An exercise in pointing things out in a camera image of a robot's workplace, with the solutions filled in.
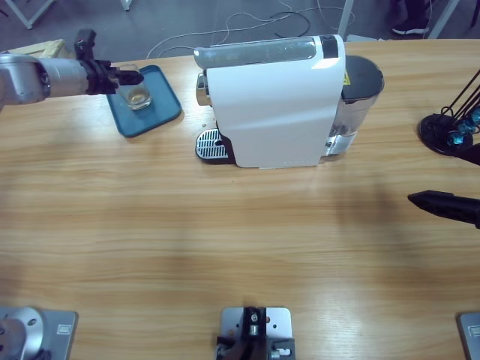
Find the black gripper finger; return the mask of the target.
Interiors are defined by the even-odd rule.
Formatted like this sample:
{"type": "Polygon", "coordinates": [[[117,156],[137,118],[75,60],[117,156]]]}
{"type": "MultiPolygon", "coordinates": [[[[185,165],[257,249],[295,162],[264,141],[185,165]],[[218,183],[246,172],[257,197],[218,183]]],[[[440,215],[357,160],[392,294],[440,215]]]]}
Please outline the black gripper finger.
{"type": "Polygon", "coordinates": [[[407,199],[418,208],[441,218],[464,222],[479,228],[479,200],[436,190],[411,193],[407,199]]]}
{"type": "Polygon", "coordinates": [[[480,165],[480,148],[479,144],[475,145],[450,145],[449,150],[451,156],[468,161],[475,165],[480,165]]]}

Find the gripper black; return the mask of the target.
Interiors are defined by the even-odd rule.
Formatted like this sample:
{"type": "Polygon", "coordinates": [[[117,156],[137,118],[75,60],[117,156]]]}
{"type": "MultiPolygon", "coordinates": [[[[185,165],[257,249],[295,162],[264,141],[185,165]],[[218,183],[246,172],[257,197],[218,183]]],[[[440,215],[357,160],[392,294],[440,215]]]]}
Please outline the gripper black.
{"type": "Polygon", "coordinates": [[[110,61],[85,60],[84,69],[88,87],[87,95],[111,95],[120,86],[136,86],[143,81],[143,75],[138,70],[119,70],[110,61]]]}

